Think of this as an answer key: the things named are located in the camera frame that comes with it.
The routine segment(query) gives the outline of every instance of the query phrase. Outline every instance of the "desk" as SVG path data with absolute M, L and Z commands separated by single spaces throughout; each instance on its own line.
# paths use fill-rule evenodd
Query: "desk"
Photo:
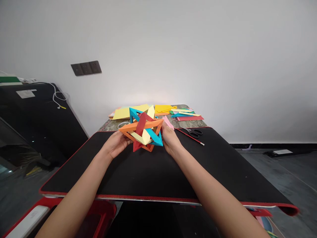
M 177 105 L 172 105 L 172 106 L 177 106 L 178 109 L 182 108 L 189 108 L 185 104 L 177 104 Z M 185 128 L 193 128 L 193 127 L 206 127 L 206 123 L 204 121 L 178 121 L 176 118 L 171 117 L 172 114 L 168 114 L 167 117 L 169 121 L 172 123 L 172 125 L 175 128 L 180 128 L 180 127 L 185 127 Z M 105 124 L 103 124 L 102 127 L 98 131 L 117 131 L 118 130 L 118 125 L 121 122 L 126 122 L 130 121 L 129 119 L 120 119 L 120 120 L 108 120 L 106 121 Z
M 40 193 L 59 196 L 67 194 L 112 135 L 111 131 L 117 130 L 120 121 L 106 123 L 43 185 Z M 180 122 L 172 123 L 179 127 Z M 186 127 L 201 127 L 203 136 L 200 141 L 206 146 L 175 130 L 182 145 L 242 204 L 279 206 L 289 215 L 298 213 L 298 209 L 214 129 L 205 127 L 202 121 L 184 123 Z M 129 145 L 110 164 L 98 189 L 97 198 L 199 203 L 183 172 L 161 146 L 155 146 L 150 153 L 143 149 L 132 152 L 132 145 Z

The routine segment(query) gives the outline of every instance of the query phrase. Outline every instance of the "floor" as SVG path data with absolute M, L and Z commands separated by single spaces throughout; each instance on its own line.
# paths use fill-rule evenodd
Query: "floor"
M 270 209 L 272 220 L 284 236 L 317 237 L 317 151 L 277 159 L 262 154 L 268 150 L 237 151 L 300 209 L 296 217 L 287 216 L 278 208 Z M 0 236 L 41 198 L 38 190 L 55 170 L 40 171 L 27 178 L 22 170 L 0 176 Z
M 283 193 L 300 213 L 295 217 L 273 208 L 273 222 L 286 238 L 317 237 L 317 151 L 272 159 L 269 150 L 237 150 L 271 184 Z

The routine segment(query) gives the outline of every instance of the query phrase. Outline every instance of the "power outlet panel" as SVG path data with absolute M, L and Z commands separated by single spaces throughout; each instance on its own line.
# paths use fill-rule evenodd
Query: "power outlet panel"
M 80 66 L 83 70 L 84 75 L 86 74 L 92 74 L 92 70 L 90 68 L 89 62 L 86 63 L 80 63 Z
M 83 70 L 80 66 L 80 64 L 71 64 L 70 65 L 75 73 L 76 76 L 84 75 Z
M 97 60 L 90 61 L 89 65 L 90 65 L 90 68 L 92 70 L 92 73 L 101 73 L 101 68 L 100 68 L 99 62 Z
M 79 64 L 71 64 L 71 67 L 76 76 L 101 73 L 101 68 L 97 60 Z

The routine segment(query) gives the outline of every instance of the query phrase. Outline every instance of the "hand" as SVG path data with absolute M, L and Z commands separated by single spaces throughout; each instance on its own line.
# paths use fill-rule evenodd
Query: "hand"
M 116 131 L 109 137 L 100 151 L 103 151 L 114 159 L 131 143 L 132 141 L 128 137 L 120 131 Z
M 175 156 L 175 150 L 183 148 L 175 131 L 170 128 L 165 122 L 162 125 L 163 145 L 166 151 L 172 156 Z

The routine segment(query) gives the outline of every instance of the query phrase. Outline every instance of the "origami model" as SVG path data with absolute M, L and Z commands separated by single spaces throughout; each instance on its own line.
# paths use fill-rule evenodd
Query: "origami model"
M 133 152 L 141 147 L 152 152 L 154 145 L 163 146 L 160 130 L 164 120 L 154 118 L 154 115 L 153 106 L 144 112 L 130 108 L 130 124 L 119 131 L 133 141 Z

